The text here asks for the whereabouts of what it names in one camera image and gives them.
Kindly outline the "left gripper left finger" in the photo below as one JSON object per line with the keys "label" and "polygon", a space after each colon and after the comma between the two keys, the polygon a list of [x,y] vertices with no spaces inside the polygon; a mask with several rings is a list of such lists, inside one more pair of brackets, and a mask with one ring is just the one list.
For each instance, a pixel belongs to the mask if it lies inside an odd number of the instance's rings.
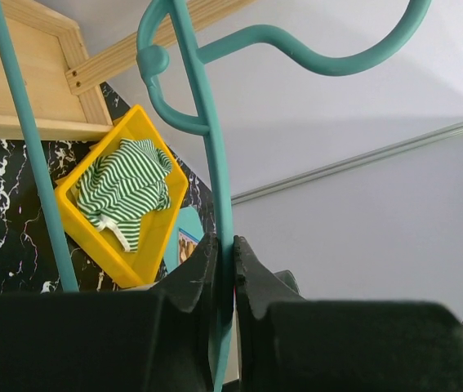
{"label": "left gripper left finger", "polygon": [[0,391],[211,391],[219,241],[147,290],[0,295]]}

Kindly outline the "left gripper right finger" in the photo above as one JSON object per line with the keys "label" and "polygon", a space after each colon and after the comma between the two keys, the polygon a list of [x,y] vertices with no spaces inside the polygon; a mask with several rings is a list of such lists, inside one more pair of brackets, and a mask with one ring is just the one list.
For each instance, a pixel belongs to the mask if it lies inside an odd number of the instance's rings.
{"label": "left gripper right finger", "polygon": [[424,301],[307,300],[234,240],[243,391],[463,391],[463,325]]}

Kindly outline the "green white striped tank top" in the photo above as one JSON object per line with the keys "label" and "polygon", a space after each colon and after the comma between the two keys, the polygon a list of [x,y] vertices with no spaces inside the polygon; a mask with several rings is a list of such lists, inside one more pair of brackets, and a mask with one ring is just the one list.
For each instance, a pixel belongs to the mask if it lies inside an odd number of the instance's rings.
{"label": "green white striped tank top", "polygon": [[93,227],[114,234],[124,252],[136,252],[141,220],[171,207],[166,178],[173,165],[151,139],[122,138],[80,176],[77,207]]}

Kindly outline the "teal plastic hanger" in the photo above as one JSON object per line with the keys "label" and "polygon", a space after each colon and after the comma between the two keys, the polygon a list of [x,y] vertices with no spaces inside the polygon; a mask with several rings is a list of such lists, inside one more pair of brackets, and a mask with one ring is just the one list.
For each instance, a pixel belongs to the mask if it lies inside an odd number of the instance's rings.
{"label": "teal plastic hanger", "polygon": [[[276,47],[298,65],[315,74],[332,77],[357,74],[381,64],[397,52],[416,32],[429,6],[428,1],[410,1],[399,22],[381,41],[358,54],[340,58],[322,56],[285,30],[267,24],[240,29],[200,47],[184,1],[152,1],[147,7],[136,34],[136,60],[140,76],[147,87],[152,106],[165,123],[204,139],[210,172],[216,232],[222,246],[220,254],[223,258],[220,281],[217,284],[220,299],[216,308],[216,337],[212,341],[216,346],[216,353],[210,357],[212,390],[222,389],[229,357],[234,294],[234,227],[224,140],[205,65],[253,44],[265,43]],[[163,47],[154,45],[152,41],[159,24],[166,16],[171,18],[179,44],[197,110],[195,116],[173,109],[162,96],[158,75],[167,68],[169,57]],[[41,140],[1,4],[0,58],[27,145],[60,281],[65,291],[76,292],[78,283],[57,211]]]}

